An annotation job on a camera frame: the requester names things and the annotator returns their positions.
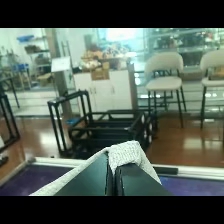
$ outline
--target desk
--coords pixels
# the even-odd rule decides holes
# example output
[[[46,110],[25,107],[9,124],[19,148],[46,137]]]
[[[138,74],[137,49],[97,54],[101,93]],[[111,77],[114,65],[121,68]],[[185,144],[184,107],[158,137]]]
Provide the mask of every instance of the desk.
[[[2,92],[2,93],[4,93],[5,91],[4,91],[4,89],[3,89],[3,87],[2,87],[2,82],[6,82],[6,81],[10,81],[10,83],[11,83],[11,87],[12,87],[12,91],[13,91],[13,94],[14,94],[14,96],[15,96],[15,99],[16,99],[16,103],[17,103],[17,106],[18,106],[18,108],[20,108],[20,105],[19,105],[19,101],[18,101],[18,98],[17,98],[17,95],[16,95],[16,91],[15,91],[15,88],[14,88],[14,84],[13,84],[13,81],[12,81],[12,77],[7,77],[7,78],[3,78],[3,79],[0,79],[0,93]]]

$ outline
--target chair leg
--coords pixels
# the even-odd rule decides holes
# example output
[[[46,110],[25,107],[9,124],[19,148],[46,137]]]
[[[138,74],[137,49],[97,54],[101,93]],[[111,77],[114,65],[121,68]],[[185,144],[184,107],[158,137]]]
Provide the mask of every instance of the chair leg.
[[[180,104],[179,90],[176,90],[176,93],[177,93],[177,102],[178,102],[178,109],[179,109],[180,124],[181,124],[181,128],[183,128],[184,127],[184,122],[183,122],[183,115],[182,115],[181,104]]]
[[[201,129],[203,129],[203,124],[204,124],[206,91],[207,91],[207,87],[204,86],[203,96],[202,96],[202,104],[201,104]]]
[[[186,102],[185,102],[185,98],[184,98],[184,91],[183,91],[183,87],[182,86],[180,88],[180,91],[181,91],[182,100],[183,100],[183,104],[184,104],[184,110],[185,110],[185,112],[187,112]]]
[[[148,110],[149,115],[151,115],[151,99],[150,99],[150,91],[148,91]]]
[[[155,114],[155,130],[158,131],[158,117],[157,117],[157,105],[156,105],[156,91],[154,91],[154,114]]]
[[[167,101],[166,101],[166,91],[164,92],[164,104],[165,104],[165,110],[168,111]]]

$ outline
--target white chair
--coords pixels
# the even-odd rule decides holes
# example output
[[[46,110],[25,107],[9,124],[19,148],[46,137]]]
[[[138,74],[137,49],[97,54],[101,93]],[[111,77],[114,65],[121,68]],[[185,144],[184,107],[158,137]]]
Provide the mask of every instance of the white chair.
[[[156,91],[164,92],[165,108],[167,108],[166,92],[176,91],[178,108],[179,108],[179,117],[180,117],[182,128],[184,127],[184,124],[183,124],[183,116],[182,116],[182,110],[181,110],[181,102],[179,97],[179,90],[181,90],[184,109],[185,111],[187,111],[183,88],[182,88],[182,80],[180,78],[180,71],[183,70],[183,67],[184,67],[183,58],[181,57],[180,54],[176,52],[164,52],[164,53],[155,54],[154,56],[149,58],[145,66],[145,75],[148,76],[149,73],[153,72],[153,76],[154,76],[154,79],[149,81],[149,83],[146,85],[146,89],[148,90],[149,113],[151,111],[151,105],[150,105],[151,91],[154,92],[154,110],[155,110],[156,120],[157,120]],[[177,71],[177,76],[172,76],[172,70]]]
[[[218,66],[224,66],[224,49],[208,52],[201,58],[200,68],[205,72],[205,77],[202,79],[203,97],[201,105],[201,129],[204,123],[205,114],[205,94],[208,87],[224,87],[224,80],[209,80],[208,69]]]

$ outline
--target wooden floor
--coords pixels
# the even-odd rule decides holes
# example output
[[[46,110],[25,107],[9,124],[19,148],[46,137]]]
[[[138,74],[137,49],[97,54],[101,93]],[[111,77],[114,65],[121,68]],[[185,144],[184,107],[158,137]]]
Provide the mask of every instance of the wooden floor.
[[[0,168],[0,179],[29,157],[60,157],[49,119],[18,119],[21,140],[5,152],[9,156]],[[151,163],[186,166],[224,167],[222,122],[206,122],[203,131],[199,121],[161,118],[158,138],[146,154]]]

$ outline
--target purple surface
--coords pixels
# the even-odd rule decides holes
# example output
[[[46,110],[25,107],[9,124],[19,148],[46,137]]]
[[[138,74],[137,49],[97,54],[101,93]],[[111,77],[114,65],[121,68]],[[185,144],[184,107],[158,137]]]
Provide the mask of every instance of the purple surface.
[[[176,196],[224,196],[224,181],[160,177],[162,185]]]
[[[70,168],[27,166],[0,188],[0,196],[27,196],[67,173]]]
[[[27,196],[56,180],[71,168],[27,166],[0,188],[0,196]],[[178,196],[223,196],[224,181],[160,176],[162,185]]]

